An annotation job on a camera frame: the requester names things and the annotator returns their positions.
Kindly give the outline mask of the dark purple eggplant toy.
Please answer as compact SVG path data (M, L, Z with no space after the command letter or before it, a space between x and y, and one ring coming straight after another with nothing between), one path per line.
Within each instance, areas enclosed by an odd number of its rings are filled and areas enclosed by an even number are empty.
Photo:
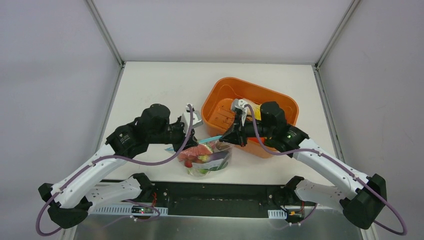
M228 165L230 158L231 154L214 153L208 156L208 161L204 166L209 171L219 171Z

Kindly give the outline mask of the orange plastic basket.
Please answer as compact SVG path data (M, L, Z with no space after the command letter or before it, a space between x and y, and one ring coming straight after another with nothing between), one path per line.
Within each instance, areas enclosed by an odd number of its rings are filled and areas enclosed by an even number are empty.
M230 128L235 117L231 111L234 99L246 99L257 105L276 102L284 110L288 124L294 126L297 122L299 107L290 96L242 79L225 77L216 82L201 109L202 120L211 137L222 135Z

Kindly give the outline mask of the clear zip top bag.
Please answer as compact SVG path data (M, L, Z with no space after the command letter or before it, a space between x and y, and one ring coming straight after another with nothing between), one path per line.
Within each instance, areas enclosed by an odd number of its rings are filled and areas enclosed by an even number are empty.
M220 139L220 136L209 137L209 138L200 140L198 142L198 145L209 144L213 148L212 154L221 153L224 156L226 154L231 154L231 157L228 161L228 165L229 165L230 160L232 158L233 145L231 143L221 142L219 141L219 139ZM205 167L205 164L208 161L209 155L201 155L193 160L186 160L186 161L179 161L178 156L176 157L176 159L178 160L180 164L184 166L184 168L186 169L189 175L195 176L195 177L203 177L211 172L217 172L217 171L208 170Z

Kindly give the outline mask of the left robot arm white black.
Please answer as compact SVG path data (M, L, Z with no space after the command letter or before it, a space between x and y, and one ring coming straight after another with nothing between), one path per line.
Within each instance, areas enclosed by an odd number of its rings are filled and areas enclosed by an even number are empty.
M133 121L117 127L99 150L72 174L51 184L44 183L38 192L44 201L42 212L61 229L83 222L94 211L121 201L147 202L153 184L144 173L106 186L100 182L117 168L134 163L150 145L172 145L175 154L198 145L195 127L202 124L198 111L190 104L176 122L170 110L155 103Z

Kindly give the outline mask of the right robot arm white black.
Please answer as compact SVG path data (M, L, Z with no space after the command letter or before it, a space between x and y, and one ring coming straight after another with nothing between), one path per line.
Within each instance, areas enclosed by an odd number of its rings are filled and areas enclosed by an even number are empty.
M325 186L294 176L283 188L290 205L314 202L342 212L360 229L367 230L387 203L386 180L369 176L332 157L301 129L287 123L285 112L275 101L260 106L260 120L243 99L231 103L235 113L230 128L219 141L245 147L248 138L257 138L260 146L275 156L287 155L314 169L332 183Z

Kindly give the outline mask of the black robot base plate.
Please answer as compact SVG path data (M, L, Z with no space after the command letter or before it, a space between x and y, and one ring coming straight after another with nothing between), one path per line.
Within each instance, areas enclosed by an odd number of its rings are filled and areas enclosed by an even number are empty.
M267 218L270 210L303 206L283 185L155 181L135 202L167 208L171 216Z

